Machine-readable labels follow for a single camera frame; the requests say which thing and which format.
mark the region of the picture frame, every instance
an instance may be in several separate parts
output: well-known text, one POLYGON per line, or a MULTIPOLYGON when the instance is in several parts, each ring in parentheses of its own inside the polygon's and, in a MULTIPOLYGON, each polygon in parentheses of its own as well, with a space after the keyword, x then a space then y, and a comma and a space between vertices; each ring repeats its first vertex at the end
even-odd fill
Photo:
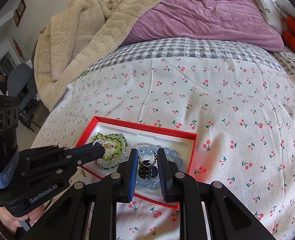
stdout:
POLYGON ((16 27, 18 27, 18 25, 20 24, 21 18, 18 16, 17 9, 15 9, 15 11, 14 11, 13 20, 16 24, 16 27))
POLYGON ((17 8, 17 13, 18 13, 19 18, 22 18, 25 9, 26 9, 25 2, 24 2, 24 0, 21 0, 20 4, 18 5, 18 8, 17 8))

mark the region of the camera lens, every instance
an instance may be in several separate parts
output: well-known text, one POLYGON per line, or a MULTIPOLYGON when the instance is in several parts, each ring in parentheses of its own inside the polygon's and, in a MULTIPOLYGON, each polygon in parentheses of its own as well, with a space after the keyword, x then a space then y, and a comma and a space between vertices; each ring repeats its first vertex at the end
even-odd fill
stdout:
POLYGON ((15 110, 14 110, 14 122, 17 122, 17 117, 18 117, 17 108, 15 108, 15 110))
POLYGON ((5 116, 4 112, 0 112, 0 130, 2 131, 4 129, 4 123, 5 123, 5 116))
POLYGON ((13 120, 13 111, 12 111, 12 108, 9 108, 8 114, 6 115, 6 122, 9 128, 12 125, 12 120, 13 120))

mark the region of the tiled floor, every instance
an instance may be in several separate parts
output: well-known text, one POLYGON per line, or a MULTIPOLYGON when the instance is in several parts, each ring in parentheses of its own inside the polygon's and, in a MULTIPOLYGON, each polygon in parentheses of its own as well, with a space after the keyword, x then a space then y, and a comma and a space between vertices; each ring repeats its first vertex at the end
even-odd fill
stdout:
MULTIPOLYGON (((44 106, 43 103, 40 103, 38 108, 34 110, 33 115, 34 115, 33 120, 38 125, 42 126, 44 122, 46 121, 47 117, 49 116, 49 111, 44 106)), ((31 125, 31 128, 34 130, 34 132, 32 132, 31 130, 26 128, 24 125, 22 125, 22 123, 19 122, 18 127, 16 129, 17 145, 18 145, 19 151, 29 149, 40 130, 34 124, 31 125)))

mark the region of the wall decoration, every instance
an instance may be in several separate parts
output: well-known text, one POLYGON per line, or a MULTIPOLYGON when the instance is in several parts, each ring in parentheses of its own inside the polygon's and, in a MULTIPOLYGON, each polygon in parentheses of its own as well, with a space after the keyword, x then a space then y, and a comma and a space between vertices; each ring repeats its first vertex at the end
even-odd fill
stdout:
POLYGON ((21 19, 18 16, 17 9, 15 9, 15 11, 14 11, 13 19, 14 19, 14 22, 15 22, 16 26, 18 27, 18 25, 20 24, 21 19))
POLYGON ((26 9, 25 2, 24 2, 24 0, 21 0, 19 6, 17 8, 18 17, 20 17, 20 19, 22 18, 22 15, 23 15, 25 9, 26 9))
POLYGON ((14 40, 13 36, 12 36, 14 45, 15 45, 15 49, 17 50, 17 53, 20 55, 20 57, 25 60, 24 56, 23 56, 23 52, 21 51, 19 45, 17 44, 17 42, 14 40))

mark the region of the pink pillow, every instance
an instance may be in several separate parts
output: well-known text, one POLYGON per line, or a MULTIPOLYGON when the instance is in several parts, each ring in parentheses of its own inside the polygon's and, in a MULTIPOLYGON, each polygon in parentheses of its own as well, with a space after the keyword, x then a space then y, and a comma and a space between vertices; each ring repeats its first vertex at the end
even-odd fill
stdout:
POLYGON ((254 0, 163 0, 133 26, 123 45, 163 38, 228 40, 283 50, 254 0))

